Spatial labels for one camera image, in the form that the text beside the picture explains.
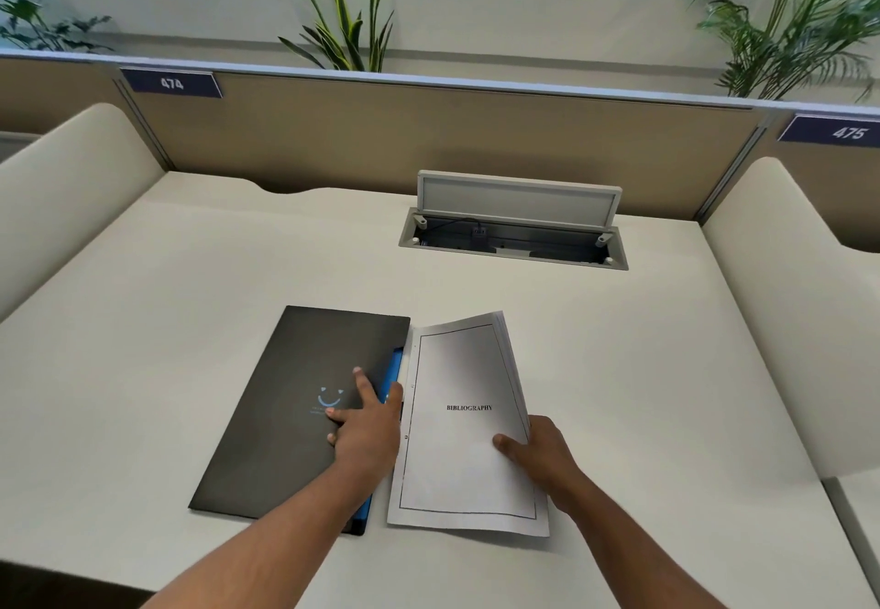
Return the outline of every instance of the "smiley logo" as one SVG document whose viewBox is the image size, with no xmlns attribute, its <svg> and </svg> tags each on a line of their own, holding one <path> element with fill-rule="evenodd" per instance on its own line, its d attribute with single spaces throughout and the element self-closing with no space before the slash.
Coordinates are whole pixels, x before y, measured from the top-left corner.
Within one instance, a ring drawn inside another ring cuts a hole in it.
<svg viewBox="0 0 880 609">
<path fill-rule="evenodd" d="M 321 392 L 325 392 L 326 390 L 327 390 L 327 388 L 325 386 L 321 387 Z M 345 389 L 337 389 L 336 391 L 339 393 L 339 396 L 337 397 L 337 399 L 335 401 L 333 401 L 332 403 L 325 403 L 324 398 L 323 398 L 323 393 L 320 393 L 320 394 L 318 394 L 318 403 L 324 405 L 324 407 L 333 407 L 334 405 L 339 404 L 339 401 L 342 400 L 342 393 L 345 391 Z"/>
</svg>

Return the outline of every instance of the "number plate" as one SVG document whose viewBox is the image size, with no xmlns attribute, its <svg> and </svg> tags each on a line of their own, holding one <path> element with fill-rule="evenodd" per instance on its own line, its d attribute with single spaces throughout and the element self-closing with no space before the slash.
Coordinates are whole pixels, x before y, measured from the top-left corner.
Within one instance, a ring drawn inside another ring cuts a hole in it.
<svg viewBox="0 0 880 609">
<path fill-rule="evenodd" d="M 214 74 L 209 71 L 145 70 L 136 67 L 120 67 L 120 71 L 135 92 L 223 98 Z"/>
<path fill-rule="evenodd" d="M 830 146 L 880 148 L 880 121 L 824 115 L 796 115 L 782 132 L 779 140 Z"/>
</svg>

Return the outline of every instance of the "white wall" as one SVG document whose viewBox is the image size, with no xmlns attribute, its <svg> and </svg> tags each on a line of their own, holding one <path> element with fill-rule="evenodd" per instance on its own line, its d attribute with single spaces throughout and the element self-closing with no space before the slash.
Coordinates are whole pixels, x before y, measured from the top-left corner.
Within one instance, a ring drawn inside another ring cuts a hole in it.
<svg viewBox="0 0 880 609">
<path fill-rule="evenodd" d="M 123 54 L 303 64 L 277 41 L 314 20 L 306 0 L 55 0 L 114 18 Z M 357 10 L 367 0 L 348 0 Z M 760 13 L 769 0 L 750 0 Z M 720 94 L 726 49 L 695 30 L 691 0 L 383 0 L 394 9 L 392 58 L 405 74 Z M 880 47 L 872 51 L 880 52 Z M 880 72 L 880 62 L 874 67 Z M 854 88 L 792 99 L 849 102 Z M 880 93 L 874 100 L 880 103 Z"/>
</svg>

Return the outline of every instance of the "printed number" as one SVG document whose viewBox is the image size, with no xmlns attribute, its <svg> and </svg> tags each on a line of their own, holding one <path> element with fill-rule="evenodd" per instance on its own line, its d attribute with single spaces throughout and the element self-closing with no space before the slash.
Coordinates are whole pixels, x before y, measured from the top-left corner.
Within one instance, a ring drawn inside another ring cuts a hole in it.
<svg viewBox="0 0 880 609">
<path fill-rule="evenodd" d="M 839 139 L 861 139 L 867 132 L 867 127 L 841 127 L 834 132 L 834 136 Z"/>
<path fill-rule="evenodd" d="M 183 90 L 183 83 L 179 78 L 163 78 L 162 87 L 168 90 Z"/>
</svg>

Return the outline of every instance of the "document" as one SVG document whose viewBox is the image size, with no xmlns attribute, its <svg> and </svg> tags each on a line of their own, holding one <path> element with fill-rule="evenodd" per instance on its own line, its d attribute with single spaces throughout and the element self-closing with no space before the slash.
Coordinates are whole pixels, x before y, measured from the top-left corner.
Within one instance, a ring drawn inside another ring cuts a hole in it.
<svg viewBox="0 0 880 609">
<path fill-rule="evenodd" d="M 549 537 L 546 495 L 496 433 L 529 435 L 503 313 L 413 329 L 388 523 Z"/>
</svg>

